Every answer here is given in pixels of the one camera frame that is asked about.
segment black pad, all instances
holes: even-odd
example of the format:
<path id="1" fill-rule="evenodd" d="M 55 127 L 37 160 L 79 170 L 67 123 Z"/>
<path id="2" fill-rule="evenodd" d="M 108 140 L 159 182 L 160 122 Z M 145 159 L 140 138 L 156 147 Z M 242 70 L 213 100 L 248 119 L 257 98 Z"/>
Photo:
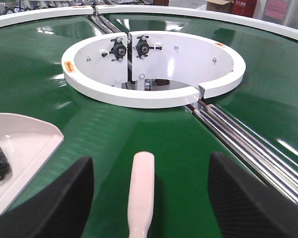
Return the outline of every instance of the black pad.
<path id="1" fill-rule="evenodd" d="M 298 238 L 298 205 L 214 152 L 209 197 L 224 238 Z"/>
<path id="2" fill-rule="evenodd" d="M 37 195 L 1 215 L 0 238 L 78 238 L 93 195 L 93 162 L 83 157 Z"/>

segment white paddle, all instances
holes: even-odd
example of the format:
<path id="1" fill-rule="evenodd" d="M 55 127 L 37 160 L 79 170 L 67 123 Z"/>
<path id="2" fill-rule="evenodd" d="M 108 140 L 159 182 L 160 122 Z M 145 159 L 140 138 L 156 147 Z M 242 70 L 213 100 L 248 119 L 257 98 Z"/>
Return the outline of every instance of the white paddle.
<path id="1" fill-rule="evenodd" d="M 153 214 L 154 156 L 139 152 L 134 156 L 131 172 L 128 225 L 129 238 L 146 238 Z"/>

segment white circular hub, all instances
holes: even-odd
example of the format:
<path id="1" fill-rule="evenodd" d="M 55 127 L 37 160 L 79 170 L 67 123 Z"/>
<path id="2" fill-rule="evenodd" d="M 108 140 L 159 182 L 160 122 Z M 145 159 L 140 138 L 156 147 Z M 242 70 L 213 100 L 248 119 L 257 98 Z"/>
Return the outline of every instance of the white circular hub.
<path id="1" fill-rule="evenodd" d="M 241 83 L 243 58 L 219 42 L 165 31 L 130 32 L 131 62 L 124 55 L 127 35 L 92 37 L 71 46 L 62 57 L 67 82 L 96 100 L 132 108 L 169 108 L 226 93 Z M 121 88 L 128 67 L 136 90 Z M 144 91 L 153 79 L 190 86 L 167 91 Z"/>

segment bolt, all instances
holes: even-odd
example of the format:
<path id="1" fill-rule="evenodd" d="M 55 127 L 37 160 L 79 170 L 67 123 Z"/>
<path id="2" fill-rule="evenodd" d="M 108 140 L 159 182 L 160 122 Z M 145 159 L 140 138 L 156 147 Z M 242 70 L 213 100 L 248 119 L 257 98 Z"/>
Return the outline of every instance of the bolt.
<path id="1" fill-rule="evenodd" d="M 125 54 L 125 49 L 123 49 L 123 48 L 119 48 L 118 49 L 118 51 L 117 51 L 117 53 L 120 55 L 120 56 L 123 56 L 124 54 Z"/>
<path id="2" fill-rule="evenodd" d="M 148 46 L 141 46 L 140 51 L 142 53 L 147 53 L 149 51 Z"/>

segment metal bracket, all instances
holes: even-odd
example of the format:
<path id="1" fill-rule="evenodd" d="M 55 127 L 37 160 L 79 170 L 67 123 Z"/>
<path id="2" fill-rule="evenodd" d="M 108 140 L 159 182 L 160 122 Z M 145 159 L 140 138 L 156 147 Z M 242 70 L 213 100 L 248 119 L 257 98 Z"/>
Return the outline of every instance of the metal bracket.
<path id="1" fill-rule="evenodd" d="M 127 53 L 127 48 L 124 46 L 124 44 L 122 43 L 123 39 L 120 37 L 117 37 L 115 39 L 110 40 L 111 42 L 114 42 L 114 46 L 111 49 L 111 51 L 104 52 L 101 55 L 103 57 L 106 57 L 108 54 L 114 54 L 115 59 L 112 59 L 111 61 L 118 61 L 118 62 L 122 62 L 124 59 L 124 56 Z"/>
<path id="2" fill-rule="evenodd" d="M 162 50 L 162 46 L 157 46 L 157 44 L 155 44 L 153 47 L 149 46 L 148 42 L 147 42 L 147 38 L 149 38 L 149 36 L 138 36 L 137 39 L 139 39 L 138 44 L 136 46 L 138 55 L 137 58 L 141 58 L 142 60 L 145 57 L 148 57 L 147 53 L 149 52 L 150 49 L 154 49 L 154 50 Z"/>

